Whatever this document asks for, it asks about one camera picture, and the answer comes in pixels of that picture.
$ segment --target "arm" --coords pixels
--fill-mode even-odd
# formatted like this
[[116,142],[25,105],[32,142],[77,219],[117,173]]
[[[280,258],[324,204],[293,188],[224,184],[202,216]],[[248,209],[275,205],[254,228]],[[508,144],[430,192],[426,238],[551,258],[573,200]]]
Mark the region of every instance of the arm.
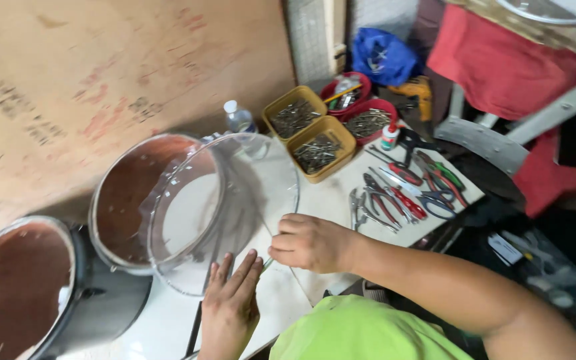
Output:
[[306,215],[284,216],[270,255],[315,272],[352,272],[481,335],[491,360],[576,359],[576,331],[548,304],[488,269],[370,239]]

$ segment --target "bottle cap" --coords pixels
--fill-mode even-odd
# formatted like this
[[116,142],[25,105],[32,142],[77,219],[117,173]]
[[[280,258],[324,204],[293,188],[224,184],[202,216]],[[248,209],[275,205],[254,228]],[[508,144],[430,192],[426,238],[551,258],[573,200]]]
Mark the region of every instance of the bottle cap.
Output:
[[237,102],[235,100],[227,101],[223,105],[223,109],[226,110],[227,113],[233,113],[237,110]]

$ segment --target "glue bottle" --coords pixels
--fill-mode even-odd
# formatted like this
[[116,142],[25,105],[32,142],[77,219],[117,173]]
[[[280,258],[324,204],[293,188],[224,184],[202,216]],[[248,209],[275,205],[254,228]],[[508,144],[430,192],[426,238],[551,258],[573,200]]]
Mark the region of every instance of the glue bottle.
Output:
[[397,119],[392,119],[390,124],[386,125],[381,132],[381,148],[386,151],[392,150],[397,145],[399,132]]

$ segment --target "person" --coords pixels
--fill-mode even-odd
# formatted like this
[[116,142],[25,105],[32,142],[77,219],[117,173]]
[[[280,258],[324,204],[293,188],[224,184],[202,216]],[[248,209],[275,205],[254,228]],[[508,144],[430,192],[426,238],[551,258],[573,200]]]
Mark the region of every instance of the person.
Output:
[[[368,238],[332,222],[284,215],[268,248],[277,262],[319,274],[350,272],[457,328],[479,335],[490,360],[576,359],[576,331],[520,285],[451,256]],[[236,360],[259,321],[262,260],[251,251],[227,279],[232,255],[212,264],[202,304],[199,360]],[[433,324],[356,295],[331,296],[279,335],[270,359],[471,359]]]

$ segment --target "plywood board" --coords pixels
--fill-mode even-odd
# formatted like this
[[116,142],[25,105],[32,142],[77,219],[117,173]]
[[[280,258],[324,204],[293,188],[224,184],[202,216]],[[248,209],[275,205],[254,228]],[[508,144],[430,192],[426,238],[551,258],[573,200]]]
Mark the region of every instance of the plywood board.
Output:
[[279,1],[0,0],[0,228],[152,134],[224,130],[229,99],[259,114],[290,59]]

